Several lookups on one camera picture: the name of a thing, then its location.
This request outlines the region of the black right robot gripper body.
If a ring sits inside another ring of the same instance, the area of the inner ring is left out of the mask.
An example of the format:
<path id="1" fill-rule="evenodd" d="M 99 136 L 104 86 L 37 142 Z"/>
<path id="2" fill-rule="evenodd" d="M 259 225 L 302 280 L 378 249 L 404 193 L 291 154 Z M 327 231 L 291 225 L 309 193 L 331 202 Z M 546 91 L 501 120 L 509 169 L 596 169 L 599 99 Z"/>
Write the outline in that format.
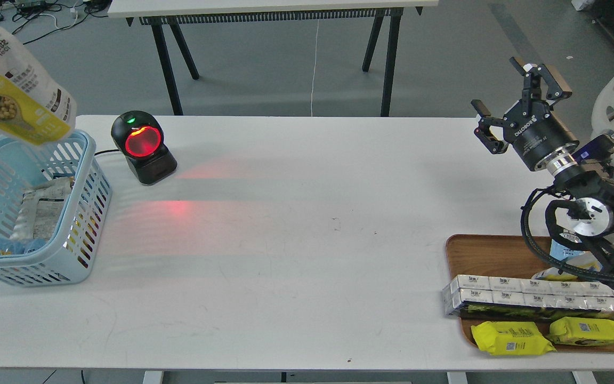
<path id="1" fill-rule="evenodd" d="M 512 147 L 529 171 L 562 172 L 577 165 L 573 152 L 579 141 L 545 101 L 534 101 L 531 112 L 516 102 L 504 115 L 505 149 Z"/>

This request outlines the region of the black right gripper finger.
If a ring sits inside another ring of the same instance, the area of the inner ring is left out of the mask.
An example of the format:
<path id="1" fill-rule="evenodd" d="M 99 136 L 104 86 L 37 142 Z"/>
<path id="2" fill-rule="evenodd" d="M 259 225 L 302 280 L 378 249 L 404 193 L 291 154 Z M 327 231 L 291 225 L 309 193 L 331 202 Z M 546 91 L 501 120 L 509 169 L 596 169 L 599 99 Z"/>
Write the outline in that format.
<path id="1" fill-rule="evenodd" d="M 475 136 L 480 139 L 482 144 L 487 148 L 492 155 L 501 155 L 509 148 L 509 142 L 505 140 L 499 140 L 492 133 L 491 128 L 493 126 L 501 128 L 514 128 L 515 122 L 507 120 L 505 117 L 496 118 L 493 117 L 490 110 L 487 109 L 484 102 L 480 99 L 471 100 L 471 106 L 478 114 L 478 127 L 474 130 Z"/>
<path id="2" fill-rule="evenodd" d="M 523 78 L 520 100 L 527 107 L 544 101 L 553 106 L 571 97 L 572 88 L 555 67 L 526 63 L 518 57 L 511 57 L 509 62 Z"/>

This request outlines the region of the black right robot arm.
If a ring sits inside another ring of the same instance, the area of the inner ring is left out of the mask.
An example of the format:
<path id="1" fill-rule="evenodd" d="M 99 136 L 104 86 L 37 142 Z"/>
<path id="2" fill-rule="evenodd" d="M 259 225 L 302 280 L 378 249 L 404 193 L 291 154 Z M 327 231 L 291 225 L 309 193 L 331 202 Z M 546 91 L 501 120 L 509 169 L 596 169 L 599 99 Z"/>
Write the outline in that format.
<path id="1" fill-rule="evenodd" d="M 513 147 L 529 170 L 548 170 L 553 177 L 550 187 L 535 189 L 522 207 L 521 232 L 531 252 L 566 273 L 614 290 L 614 139 L 600 134 L 581 146 L 553 111 L 572 95 L 560 73 L 521 58 L 510 58 L 510 63 L 523 79 L 521 97 L 501 118 L 492 116 L 481 100 L 472 100 L 479 117 L 474 134 L 493 155 Z M 571 250 L 592 253 L 599 271 L 557 260 L 534 241 L 529 216 L 544 194 L 554 196 L 544 212 L 549 236 Z"/>

